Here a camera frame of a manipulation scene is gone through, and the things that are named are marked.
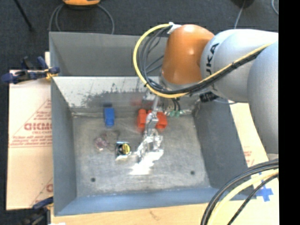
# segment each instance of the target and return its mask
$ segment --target blue block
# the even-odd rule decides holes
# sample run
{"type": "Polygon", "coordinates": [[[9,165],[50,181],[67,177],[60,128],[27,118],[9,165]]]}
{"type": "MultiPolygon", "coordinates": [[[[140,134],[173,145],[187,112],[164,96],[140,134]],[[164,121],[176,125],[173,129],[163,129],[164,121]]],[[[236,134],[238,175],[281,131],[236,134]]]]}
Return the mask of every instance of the blue block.
{"type": "Polygon", "coordinates": [[[104,122],[107,127],[114,125],[114,109],[112,107],[104,108],[104,122]]]}

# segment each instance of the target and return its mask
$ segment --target bin floor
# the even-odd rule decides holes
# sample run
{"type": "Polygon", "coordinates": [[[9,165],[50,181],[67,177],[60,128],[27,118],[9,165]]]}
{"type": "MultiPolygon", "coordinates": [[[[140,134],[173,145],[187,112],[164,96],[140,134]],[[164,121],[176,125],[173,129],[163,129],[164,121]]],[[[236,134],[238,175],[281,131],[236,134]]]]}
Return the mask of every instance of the bin floor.
{"type": "Polygon", "coordinates": [[[135,150],[142,141],[135,121],[136,117],[117,118],[113,128],[106,128],[103,118],[73,117],[77,196],[209,187],[192,115],[168,117],[161,133],[164,154],[143,175],[132,175],[136,156],[116,161],[114,150],[100,151],[95,145],[94,140],[106,134],[112,145],[128,142],[135,150]]]}

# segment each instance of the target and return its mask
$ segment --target yellow cable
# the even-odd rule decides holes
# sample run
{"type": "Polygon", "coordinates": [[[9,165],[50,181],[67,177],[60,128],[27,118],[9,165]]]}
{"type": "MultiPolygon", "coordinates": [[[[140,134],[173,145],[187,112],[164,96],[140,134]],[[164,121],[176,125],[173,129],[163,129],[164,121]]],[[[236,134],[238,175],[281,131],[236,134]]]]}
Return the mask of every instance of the yellow cable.
{"type": "Polygon", "coordinates": [[[218,211],[223,207],[223,205],[228,202],[229,200],[231,200],[234,196],[236,196],[240,191],[244,190],[245,188],[263,180],[263,179],[267,179],[275,174],[278,174],[278,169],[275,170],[270,170],[270,171],[266,171],[264,172],[262,175],[259,175],[257,177],[251,178],[250,180],[240,184],[239,186],[237,186],[235,189],[233,189],[229,194],[227,194],[220,202],[219,204],[214,208],[214,210],[211,213],[210,219],[207,222],[207,225],[211,225],[213,224],[213,220],[216,217],[216,214],[218,213],[218,211]]]}
{"type": "MultiPolygon", "coordinates": [[[[177,94],[164,94],[164,93],[161,93],[155,89],[153,89],[148,83],[147,81],[145,80],[145,78],[143,77],[143,75],[141,74],[140,72],[140,69],[138,67],[138,64],[137,64],[137,51],[138,51],[138,48],[139,46],[141,45],[142,41],[152,32],[158,30],[158,29],[161,29],[161,28],[165,28],[165,27],[168,27],[170,26],[171,24],[169,23],[164,23],[164,24],[161,24],[161,25],[158,25],[158,26],[155,26],[151,29],[149,29],[148,31],[146,31],[140,38],[139,40],[137,41],[136,45],[135,45],[135,48],[134,48],[134,51],[133,51],[133,64],[134,64],[134,68],[135,68],[135,71],[138,75],[138,77],[141,79],[141,81],[146,85],[146,87],[151,91],[153,92],[154,94],[160,96],[160,97],[163,97],[163,98],[179,98],[179,97],[182,97],[184,95],[187,95],[188,92],[184,92],[184,93],[177,93],[177,94]]],[[[242,56],[240,58],[238,58],[237,60],[235,60],[233,63],[237,63],[251,55],[253,55],[254,53],[258,52],[258,51],[261,51],[263,50],[264,48],[266,48],[267,46],[271,45],[272,43],[268,43],[268,44],[265,44],[259,48],[256,48],[254,49],[253,51],[247,53],[245,56],[242,56]]],[[[211,79],[212,77],[214,77],[215,75],[223,72],[225,69],[229,68],[233,63],[230,63],[228,64],[227,66],[225,66],[224,68],[220,69],[219,71],[213,73],[212,75],[206,77],[205,79],[201,80],[200,82],[198,82],[197,84],[201,84],[201,83],[204,83],[206,82],[207,80],[211,79]]]]}
{"type": "Polygon", "coordinates": [[[178,97],[182,97],[182,96],[186,95],[187,93],[164,94],[164,93],[158,92],[158,91],[156,91],[155,89],[153,89],[152,87],[150,87],[150,85],[147,83],[147,81],[145,80],[145,78],[144,78],[143,75],[141,74],[141,72],[140,72],[140,70],[139,70],[139,68],[138,68],[138,65],[137,65],[137,60],[136,60],[138,48],[139,48],[139,46],[141,45],[142,41],[145,39],[145,37],[147,37],[150,33],[154,32],[155,30],[158,30],[158,29],[161,29],[161,28],[165,28],[165,27],[168,27],[168,26],[170,26],[170,24],[168,24],[168,23],[164,23],[164,24],[155,26],[155,27],[149,29],[147,32],[145,32],[145,33],[139,38],[139,40],[137,41],[137,43],[136,43],[136,45],[135,45],[135,49],[134,49],[134,51],[133,51],[133,64],[134,64],[135,71],[136,71],[138,77],[141,79],[141,81],[146,85],[146,87],[147,87],[151,92],[153,92],[154,94],[156,94],[156,95],[158,95],[158,96],[160,96],[160,97],[164,97],[164,98],[178,98],[178,97]]]}

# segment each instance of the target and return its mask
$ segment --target gray bin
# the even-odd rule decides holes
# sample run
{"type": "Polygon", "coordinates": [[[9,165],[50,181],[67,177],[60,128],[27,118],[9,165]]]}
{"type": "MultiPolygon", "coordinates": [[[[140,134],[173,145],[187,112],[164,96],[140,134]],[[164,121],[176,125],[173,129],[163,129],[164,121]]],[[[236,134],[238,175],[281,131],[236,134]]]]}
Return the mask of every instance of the gray bin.
{"type": "MultiPolygon", "coordinates": [[[[168,118],[165,153],[147,174],[133,175],[135,160],[116,162],[114,151],[95,147],[101,133],[118,134],[113,139],[133,149],[142,140],[137,112],[151,103],[143,101],[146,89],[132,65],[137,40],[50,33],[51,66],[61,68],[51,84],[56,216],[207,203],[247,167],[229,105],[216,102],[168,118]],[[107,104],[115,109],[112,128],[104,123],[107,104]]],[[[165,41],[150,60],[163,54],[165,41]]]]}

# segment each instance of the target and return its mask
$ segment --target black cable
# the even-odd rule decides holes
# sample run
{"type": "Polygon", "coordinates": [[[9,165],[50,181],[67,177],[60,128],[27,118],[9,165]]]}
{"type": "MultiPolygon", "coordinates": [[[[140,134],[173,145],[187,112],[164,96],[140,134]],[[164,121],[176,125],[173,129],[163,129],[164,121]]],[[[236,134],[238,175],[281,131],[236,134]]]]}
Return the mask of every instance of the black cable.
{"type": "Polygon", "coordinates": [[[195,92],[199,92],[199,91],[211,86],[213,83],[215,83],[219,79],[223,78],[225,75],[227,75],[228,73],[230,73],[233,70],[237,69],[238,67],[244,65],[245,63],[247,63],[251,60],[254,60],[263,50],[263,49],[261,49],[259,51],[256,51],[256,52],[252,53],[251,55],[241,59],[238,62],[233,62],[229,67],[227,67],[223,71],[216,72],[216,74],[213,75],[211,78],[209,78],[207,80],[204,80],[204,81],[201,81],[201,82],[199,82],[199,83],[197,83],[193,86],[183,88],[183,89],[179,89],[179,90],[167,90],[166,88],[162,87],[161,85],[159,85],[156,82],[149,79],[148,76],[147,76],[147,71],[145,69],[151,45],[153,44],[154,40],[159,35],[161,35],[164,31],[166,31],[167,29],[169,29],[169,27],[163,28],[162,30],[159,30],[158,32],[152,34],[147,39],[144,46],[142,47],[142,52],[141,52],[140,57],[139,57],[140,71],[141,71],[142,76],[146,80],[147,84],[149,84],[149,86],[151,86],[153,89],[157,90],[158,92],[164,93],[164,94],[187,93],[187,94],[192,95],[195,92]]]}
{"type": "Polygon", "coordinates": [[[174,111],[177,110],[177,103],[176,103],[176,99],[172,98],[173,104],[174,104],[174,111]]]}
{"type": "Polygon", "coordinates": [[[250,195],[245,199],[245,201],[243,202],[243,204],[239,207],[239,209],[236,211],[236,213],[233,215],[233,217],[230,219],[230,221],[228,222],[227,225],[231,225],[235,221],[235,219],[238,217],[238,215],[243,211],[243,209],[245,208],[245,206],[249,203],[249,201],[251,200],[251,198],[258,192],[258,190],[261,189],[261,187],[263,187],[268,182],[270,182],[271,180],[273,180],[273,179],[275,179],[277,177],[278,177],[278,174],[275,174],[275,175],[269,177],[268,179],[266,179],[265,181],[263,181],[260,185],[258,185],[250,193],[250,195]]]}
{"type": "MultiPolygon", "coordinates": [[[[59,17],[61,9],[63,7],[64,7],[64,4],[60,4],[52,12],[51,17],[50,17],[50,21],[49,21],[49,25],[48,25],[48,30],[49,31],[52,30],[52,23],[53,23],[53,19],[54,18],[55,18],[54,22],[55,22],[55,26],[56,26],[57,30],[61,31],[59,23],[58,23],[58,17],[59,17]]],[[[101,10],[103,10],[106,13],[106,15],[109,17],[109,19],[111,20],[111,24],[112,24],[112,32],[111,32],[111,34],[114,34],[115,24],[114,24],[114,20],[113,20],[112,15],[103,6],[101,6],[100,4],[97,4],[97,7],[100,8],[101,10]]]]}
{"type": "Polygon", "coordinates": [[[161,60],[163,57],[164,57],[164,56],[161,55],[159,58],[155,59],[153,62],[151,62],[149,65],[147,65],[147,66],[145,67],[146,70],[147,70],[148,68],[150,68],[153,64],[155,64],[155,63],[157,63],[159,60],[161,60]]]}
{"type": "Polygon", "coordinates": [[[271,6],[272,6],[274,12],[275,12],[277,15],[279,15],[278,10],[277,10],[277,9],[275,8],[275,6],[274,6],[274,1],[275,1],[275,0],[271,0],[271,6]]]}
{"type": "Polygon", "coordinates": [[[180,110],[181,110],[180,102],[179,102],[179,100],[178,100],[177,98],[175,98],[175,102],[176,102],[176,104],[177,104],[178,111],[180,111],[180,110]]]}
{"type": "Polygon", "coordinates": [[[212,211],[214,210],[218,200],[220,199],[220,197],[223,195],[223,193],[230,188],[231,186],[233,186],[234,184],[240,182],[241,180],[245,180],[247,177],[257,174],[257,173],[261,173],[267,170],[271,170],[271,169],[277,169],[279,166],[279,160],[272,160],[272,161],[268,161],[262,164],[258,164],[256,166],[250,167],[247,170],[245,170],[244,172],[242,172],[241,174],[235,176],[233,179],[231,179],[230,181],[228,181],[222,188],[220,188],[218,190],[218,192],[213,196],[213,198],[211,199],[211,201],[209,202],[208,206],[206,207],[206,210],[203,214],[202,220],[200,225],[206,225],[210,215],[212,213],[212,211]]]}

